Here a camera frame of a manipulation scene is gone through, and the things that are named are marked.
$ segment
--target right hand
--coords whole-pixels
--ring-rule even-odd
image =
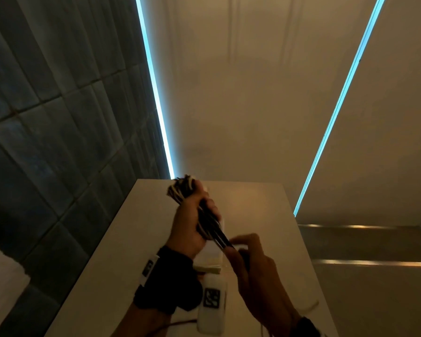
[[[257,234],[240,235],[230,242],[248,246],[248,250],[224,249],[248,310],[275,337],[288,337],[301,317],[281,284],[274,260],[264,255]],[[249,270],[241,253],[249,255]]]

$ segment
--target left hand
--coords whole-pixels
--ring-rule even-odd
[[[207,207],[217,216],[218,221],[221,220],[221,214],[215,206],[215,202],[204,191],[202,183],[194,180],[194,184],[193,194],[186,198],[176,210],[170,237],[165,244],[168,248],[186,255],[192,260],[206,244],[206,240],[196,231],[200,201],[205,199]]]

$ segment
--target forearm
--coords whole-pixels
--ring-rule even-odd
[[[146,337],[151,332],[170,323],[170,319],[171,315],[156,309],[139,309],[131,304],[112,337]],[[163,329],[152,337],[163,337],[166,333],[167,329]]]

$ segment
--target white table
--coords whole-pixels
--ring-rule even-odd
[[[225,218],[228,237],[257,232],[264,252],[276,261],[281,281],[299,309],[320,305],[307,315],[331,337],[337,330],[281,184],[204,182]],[[169,180],[138,180],[51,324],[47,337],[110,336],[124,316],[146,260],[168,238],[177,204],[168,198]],[[225,260],[228,280],[224,336],[260,336],[260,325],[237,291],[236,276]],[[196,317],[175,313],[172,321]],[[200,336],[195,325],[169,329],[168,336]]]

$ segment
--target hand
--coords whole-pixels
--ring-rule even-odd
[[[198,206],[205,199],[207,207],[221,220],[221,214],[209,194],[204,191],[200,181],[194,180],[195,191],[185,198],[176,210],[170,237],[165,244],[170,249],[194,259],[206,244],[205,239],[196,231],[198,224]]]
[[[287,337],[301,317],[281,284],[274,260],[264,255],[257,234],[241,235],[230,242],[248,246],[239,251],[231,247],[224,250],[248,310],[275,337]],[[249,255],[249,271],[241,256],[244,253]]]

